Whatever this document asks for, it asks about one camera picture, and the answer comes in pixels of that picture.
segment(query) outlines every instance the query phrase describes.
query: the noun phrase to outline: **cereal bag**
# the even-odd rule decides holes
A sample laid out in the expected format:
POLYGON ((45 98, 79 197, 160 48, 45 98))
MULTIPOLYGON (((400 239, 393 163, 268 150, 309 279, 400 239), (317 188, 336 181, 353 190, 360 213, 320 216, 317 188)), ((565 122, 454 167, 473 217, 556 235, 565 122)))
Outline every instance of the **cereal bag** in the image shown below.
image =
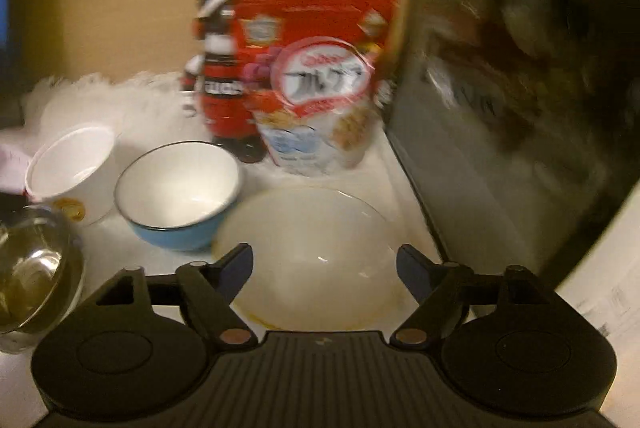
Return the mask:
POLYGON ((277 165, 319 175, 362 160, 394 7, 395 0, 234 0, 241 80, 277 165))

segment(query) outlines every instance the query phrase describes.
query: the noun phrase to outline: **cup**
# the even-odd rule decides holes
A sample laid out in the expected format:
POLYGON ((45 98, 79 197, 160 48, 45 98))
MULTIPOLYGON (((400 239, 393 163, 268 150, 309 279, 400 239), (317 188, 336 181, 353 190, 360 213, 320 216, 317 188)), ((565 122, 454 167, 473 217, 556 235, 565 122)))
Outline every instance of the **cup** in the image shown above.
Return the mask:
POLYGON ((89 225, 113 206, 118 172, 115 135, 100 124, 84 124, 40 148, 24 178, 32 202, 56 207, 72 222, 89 225))

